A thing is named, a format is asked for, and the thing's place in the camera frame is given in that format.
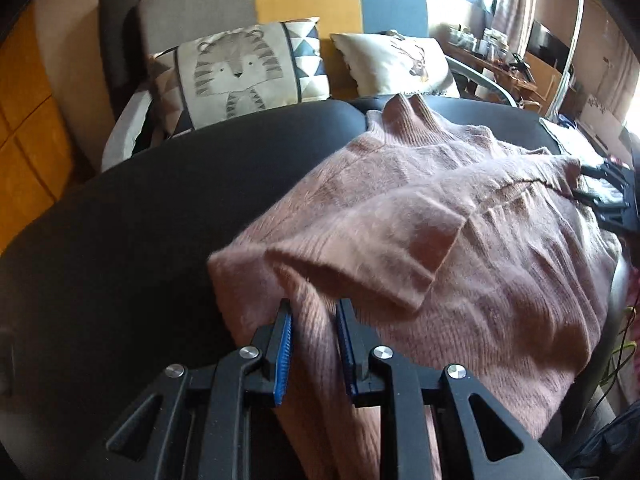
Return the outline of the pink knitted sweater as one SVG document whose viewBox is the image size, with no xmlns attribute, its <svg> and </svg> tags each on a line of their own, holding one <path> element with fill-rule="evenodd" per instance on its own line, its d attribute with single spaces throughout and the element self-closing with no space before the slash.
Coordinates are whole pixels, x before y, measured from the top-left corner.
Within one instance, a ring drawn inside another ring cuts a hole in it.
<svg viewBox="0 0 640 480">
<path fill-rule="evenodd" d="M 411 362 L 458 362 L 540 437 L 598 344 L 617 237 L 573 200 L 580 163 L 395 96 L 210 256 L 238 344 L 291 303 L 280 423 L 311 479 L 374 479 L 380 415 L 346 396 L 338 300 Z"/>
</svg>

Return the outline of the cream knitted sweater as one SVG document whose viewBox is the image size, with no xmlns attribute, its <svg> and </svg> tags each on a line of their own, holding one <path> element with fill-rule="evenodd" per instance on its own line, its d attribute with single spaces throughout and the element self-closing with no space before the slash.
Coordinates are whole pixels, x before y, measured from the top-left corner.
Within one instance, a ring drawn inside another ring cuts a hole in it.
<svg viewBox="0 0 640 480">
<path fill-rule="evenodd" d="M 550 122 L 546 118 L 539 118 L 539 123 L 544 130 L 546 130 L 555 143 L 559 145 L 559 149 L 562 155 L 568 155 L 577 159 L 580 163 L 580 169 L 582 164 L 589 166 L 600 166 L 602 162 L 607 159 L 597 153 L 587 137 L 575 128 L 565 128 Z M 578 177 L 578 183 L 572 189 L 597 195 L 600 200 L 604 202 L 626 202 L 632 204 L 634 196 L 630 193 L 620 194 L 608 184 L 605 180 L 596 180 L 590 177 L 586 177 L 580 174 Z M 612 232 L 619 236 L 624 236 L 626 232 Z"/>
</svg>

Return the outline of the green potted plant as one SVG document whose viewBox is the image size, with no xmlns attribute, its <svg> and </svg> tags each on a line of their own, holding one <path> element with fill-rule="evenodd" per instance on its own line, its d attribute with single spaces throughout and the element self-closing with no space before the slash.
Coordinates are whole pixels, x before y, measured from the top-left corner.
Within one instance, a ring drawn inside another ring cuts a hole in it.
<svg viewBox="0 0 640 480">
<path fill-rule="evenodd" d="M 623 327 L 617 334 L 616 346 L 608 358 L 608 364 L 599 382 L 599 385 L 604 388 L 611 388 L 618 381 L 620 371 L 634 357 L 637 350 L 637 344 L 628 339 L 631 326 L 637 317 L 637 308 L 628 306 L 624 313 Z"/>
</svg>

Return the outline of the wooden side table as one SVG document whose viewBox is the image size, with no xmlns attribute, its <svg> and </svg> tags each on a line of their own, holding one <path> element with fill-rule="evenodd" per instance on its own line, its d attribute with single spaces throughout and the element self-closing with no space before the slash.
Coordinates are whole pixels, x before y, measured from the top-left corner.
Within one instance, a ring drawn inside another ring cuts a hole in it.
<svg viewBox="0 0 640 480">
<path fill-rule="evenodd" d="M 501 86 L 520 107 L 539 115 L 547 113 L 561 82 L 561 73 L 541 58 L 529 52 L 514 55 L 500 41 L 477 39 L 460 28 L 450 29 L 444 50 Z"/>
</svg>

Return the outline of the pink curtain left window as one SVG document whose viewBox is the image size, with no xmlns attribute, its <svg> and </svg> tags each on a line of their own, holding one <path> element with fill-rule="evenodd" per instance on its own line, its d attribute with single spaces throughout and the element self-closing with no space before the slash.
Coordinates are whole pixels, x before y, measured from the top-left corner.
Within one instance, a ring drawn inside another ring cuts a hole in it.
<svg viewBox="0 0 640 480">
<path fill-rule="evenodd" d="M 535 17 L 537 0 L 497 0 L 492 27 L 506 34 L 512 52 L 524 55 Z"/>
</svg>

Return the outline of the deer print cushion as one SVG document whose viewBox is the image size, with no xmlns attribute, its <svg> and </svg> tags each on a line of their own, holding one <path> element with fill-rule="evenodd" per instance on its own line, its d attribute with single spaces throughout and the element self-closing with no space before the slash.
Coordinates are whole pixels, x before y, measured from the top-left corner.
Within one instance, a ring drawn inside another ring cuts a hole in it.
<svg viewBox="0 0 640 480">
<path fill-rule="evenodd" d="M 436 39 L 387 34 L 332 34 L 358 96 L 422 93 L 459 99 L 446 55 Z"/>
</svg>

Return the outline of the grey yellow blue sofa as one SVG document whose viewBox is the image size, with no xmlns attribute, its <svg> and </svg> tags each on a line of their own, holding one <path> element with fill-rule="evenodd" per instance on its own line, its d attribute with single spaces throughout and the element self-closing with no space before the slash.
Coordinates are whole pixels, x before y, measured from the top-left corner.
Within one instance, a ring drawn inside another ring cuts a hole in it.
<svg viewBox="0 0 640 480">
<path fill-rule="evenodd" d="M 112 168 L 154 143 L 282 106 L 356 96 L 454 98 L 462 65 L 426 0 L 99 0 L 116 125 Z"/>
</svg>

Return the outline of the tiger print cushion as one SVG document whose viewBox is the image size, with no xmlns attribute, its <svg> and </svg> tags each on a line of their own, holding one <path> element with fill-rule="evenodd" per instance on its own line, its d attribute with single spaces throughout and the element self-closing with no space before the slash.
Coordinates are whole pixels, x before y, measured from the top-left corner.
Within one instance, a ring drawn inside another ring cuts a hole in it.
<svg viewBox="0 0 640 480">
<path fill-rule="evenodd" d="M 326 100 L 330 83 L 318 23 L 314 16 L 255 24 L 151 55 L 150 77 L 166 138 L 263 110 Z"/>
</svg>

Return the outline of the black rolled mat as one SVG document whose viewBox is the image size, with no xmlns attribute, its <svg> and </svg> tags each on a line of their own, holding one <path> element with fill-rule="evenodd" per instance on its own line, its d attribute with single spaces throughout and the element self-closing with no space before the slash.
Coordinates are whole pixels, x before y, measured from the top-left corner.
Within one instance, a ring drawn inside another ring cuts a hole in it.
<svg viewBox="0 0 640 480">
<path fill-rule="evenodd" d="M 140 0 L 98 0 L 100 55 L 108 99 L 118 119 L 145 81 Z"/>
</svg>

